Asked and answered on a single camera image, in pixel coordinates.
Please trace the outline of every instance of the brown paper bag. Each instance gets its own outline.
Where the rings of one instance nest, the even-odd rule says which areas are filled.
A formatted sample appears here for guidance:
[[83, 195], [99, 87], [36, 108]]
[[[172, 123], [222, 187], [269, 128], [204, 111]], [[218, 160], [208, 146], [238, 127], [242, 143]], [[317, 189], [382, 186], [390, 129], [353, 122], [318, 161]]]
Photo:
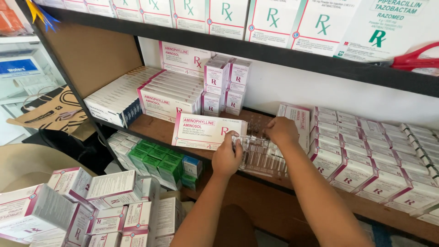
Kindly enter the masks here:
[[[59, 114], [72, 111], [78, 112], [70, 119], [61, 120]], [[68, 86], [49, 102], [16, 119], [9, 118], [6, 122], [35, 129], [64, 131], [81, 141], [85, 141], [95, 131]]]

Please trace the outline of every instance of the scissors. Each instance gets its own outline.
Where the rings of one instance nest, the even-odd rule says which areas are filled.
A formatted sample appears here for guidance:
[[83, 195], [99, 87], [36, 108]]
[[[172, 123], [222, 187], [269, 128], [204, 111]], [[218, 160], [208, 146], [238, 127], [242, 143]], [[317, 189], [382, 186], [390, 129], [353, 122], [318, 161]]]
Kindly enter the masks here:
[[79, 110], [71, 111], [71, 112], [65, 112], [60, 113], [59, 116], [61, 117], [61, 120], [67, 120], [71, 119]]
[[439, 46], [439, 42], [429, 44], [411, 53], [397, 56], [393, 60], [383, 62], [370, 62], [370, 64], [412, 71], [416, 68], [439, 68], [439, 58], [419, 58], [426, 50]]

